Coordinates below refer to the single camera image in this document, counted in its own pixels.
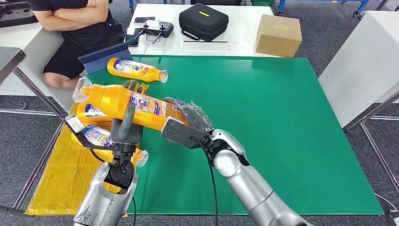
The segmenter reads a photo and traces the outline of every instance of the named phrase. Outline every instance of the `gray carpet floor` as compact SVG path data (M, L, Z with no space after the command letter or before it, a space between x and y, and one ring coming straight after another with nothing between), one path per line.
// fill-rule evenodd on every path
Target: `gray carpet floor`
M168 1L178 4L180 0ZM162 3L162 0L141 0L137 3ZM373 10L379 4L378 0L370 0L364 10ZM272 9L276 12L278 1ZM359 2L345 4L330 1L287 1L283 16L298 18L301 21L303 42L296 57L309 59L317 76L321 74L329 61L359 22L352 12ZM128 0L114 0L110 6L113 16L123 27L127 28L133 12L128 8ZM27 110L48 110L36 97L0 96L0 108L17 108L18 102L27 103ZM391 105L380 115L399 115L399 105ZM0 158L0 204L12 205L33 170L40 155L45 149L59 120L49 116L29 116L10 113L0 113L0 139L3 153ZM399 176L399 157L395 154L399 146L397 134L399 122L369 121L368 129L374 136L381 152L386 156L393 173ZM399 196L386 176L376 158L371 145L360 127L352 132L345 132L359 163L368 178L374 192L388 198L399 206ZM22 204L26 208L34 189L31 189ZM388 212L391 208L379 199L381 207ZM394 226L389 216L304 216L317 226ZM120 221L118 225L132 225L130 216ZM0 225L8 226L50 226L72 225L72 216L18 218L0 215ZM137 216L138 226L211 226L212 216ZM253 221L248 216L221 216L219 225L252 226Z

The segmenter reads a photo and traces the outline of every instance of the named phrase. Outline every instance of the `black carrying case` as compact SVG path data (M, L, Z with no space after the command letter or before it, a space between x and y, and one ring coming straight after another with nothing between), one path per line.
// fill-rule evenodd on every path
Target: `black carrying case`
M226 14L202 3L195 4L179 15L182 34L194 40L212 41L226 31L228 23Z

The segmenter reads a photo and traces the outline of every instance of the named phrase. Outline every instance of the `blue tablet case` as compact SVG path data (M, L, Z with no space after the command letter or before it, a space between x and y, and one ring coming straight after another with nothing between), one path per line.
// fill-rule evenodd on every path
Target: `blue tablet case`
M107 68L108 61L113 57L125 60L133 59L128 47L129 43L123 42L80 56L78 59L82 62L87 73L91 74Z

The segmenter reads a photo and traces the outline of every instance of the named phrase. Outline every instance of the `black cable organizer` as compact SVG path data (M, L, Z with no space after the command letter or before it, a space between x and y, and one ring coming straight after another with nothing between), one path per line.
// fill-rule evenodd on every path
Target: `black cable organizer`
M0 27L33 24L38 20L25 0L0 2Z

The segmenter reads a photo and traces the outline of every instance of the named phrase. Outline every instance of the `yellow label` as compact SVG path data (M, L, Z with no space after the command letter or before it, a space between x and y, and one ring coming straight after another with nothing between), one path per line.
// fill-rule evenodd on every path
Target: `yellow label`
M274 25L274 29L288 31L288 27Z
M176 107L176 105L162 101L166 103L166 117L171 116L177 120L185 122L185 118L182 115L182 112Z
M199 12L200 14L204 15L204 16L209 16L208 14L204 13L204 12Z

